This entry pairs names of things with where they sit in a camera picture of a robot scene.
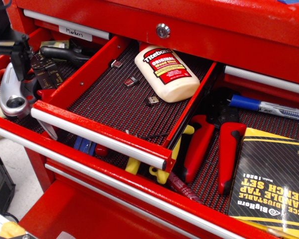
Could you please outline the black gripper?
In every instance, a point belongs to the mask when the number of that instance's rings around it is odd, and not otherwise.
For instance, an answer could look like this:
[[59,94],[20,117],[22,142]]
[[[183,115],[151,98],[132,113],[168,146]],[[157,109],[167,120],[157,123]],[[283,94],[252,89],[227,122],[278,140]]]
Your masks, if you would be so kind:
[[0,0],[0,55],[11,55],[10,60],[17,79],[23,81],[31,68],[33,50],[28,44],[29,36],[11,27],[7,13],[11,3],[10,0],[8,3]]

